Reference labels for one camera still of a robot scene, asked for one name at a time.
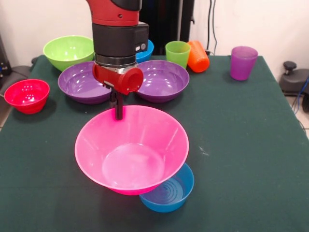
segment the white wall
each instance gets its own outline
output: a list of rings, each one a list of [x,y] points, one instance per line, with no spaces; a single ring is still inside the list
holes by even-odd
[[[209,0],[195,4],[191,39],[206,46]],[[308,0],[217,0],[215,27],[218,55],[248,45],[265,57],[276,77],[288,59],[309,68]],[[92,37],[90,10],[85,0],[0,0],[0,33],[11,64],[30,64],[55,37]]]
[[[207,44],[209,0],[196,0],[191,39]],[[229,55],[238,45],[255,48],[278,79],[283,62],[309,68],[308,0],[217,0],[215,32],[217,55]],[[210,50],[214,48],[211,37]]]
[[[30,65],[51,39],[92,38],[89,6],[85,0],[0,0],[0,33],[11,65]]]

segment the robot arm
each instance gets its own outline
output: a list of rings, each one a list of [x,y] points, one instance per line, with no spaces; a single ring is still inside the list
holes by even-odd
[[[122,119],[122,95],[143,82],[136,53],[147,50],[149,26],[139,22],[142,0],[87,0],[92,16],[95,50],[93,74],[111,88],[111,106]]]

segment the green cup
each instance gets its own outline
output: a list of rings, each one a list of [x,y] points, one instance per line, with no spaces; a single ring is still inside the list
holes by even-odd
[[[183,41],[172,41],[165,45],[167,61],[187,67],[191,46]]]

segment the purple cup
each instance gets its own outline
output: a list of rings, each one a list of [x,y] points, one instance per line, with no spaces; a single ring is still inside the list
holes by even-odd
[[[249,78],[254,67],[258,52],[247,46],[238,46],[232,49],[230,75],[237,81]]]
[[[110,97],[110,89],[102,86],[92,74],[94,61],[68,67],[58,78],[58,86],[66,95],[83,104],[103,103]]]
[[[189,73],[182,66],[166,60],[150,60],[139,64],[144,81],[137,94],[154,103],[176,98],[189,84]]]

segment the purple bowl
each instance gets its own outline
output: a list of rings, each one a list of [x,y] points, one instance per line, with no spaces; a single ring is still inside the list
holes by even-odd
[[[68,67],[58,78],[59,88],[73,100],[83,104],[99,104],[110,97],[110,89],[102,86],[92,74],[94,61]]]
[[[189,73],[182,66],[166,60],[150,60],[139,64],[144,81],[137,94],[154,103],[176,98],[189,84]]]

